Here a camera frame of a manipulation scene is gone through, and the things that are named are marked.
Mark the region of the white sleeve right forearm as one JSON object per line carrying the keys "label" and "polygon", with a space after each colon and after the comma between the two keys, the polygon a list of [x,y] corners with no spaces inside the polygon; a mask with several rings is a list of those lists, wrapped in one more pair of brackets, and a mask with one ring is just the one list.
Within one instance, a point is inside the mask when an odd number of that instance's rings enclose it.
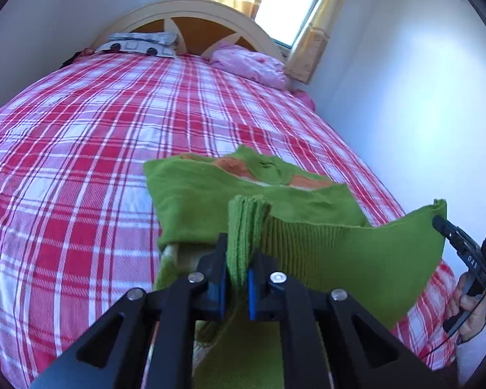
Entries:
{"label": "white sleeve right forearm", "polygon": [[465,339],[460,333],[456,348],[457,380],[459,386],[464,386],[486,356],[486,318],[484,326],[475,336]]}

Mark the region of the person right hand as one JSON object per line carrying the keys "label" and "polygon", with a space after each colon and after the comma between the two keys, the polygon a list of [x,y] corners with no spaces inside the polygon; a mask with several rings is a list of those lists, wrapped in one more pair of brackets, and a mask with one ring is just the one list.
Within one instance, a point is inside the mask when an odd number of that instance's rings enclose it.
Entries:
{"label": "person right hand", "polygon": [[459,278],[445,310],[446,318],[459,314],[461,308],[470,313],[468,319],[458,330],[461,342],[469,342],[486,326],[486,300],[477,301],[475,297],[463,294],[466,283],[467,274],[464,273]]}

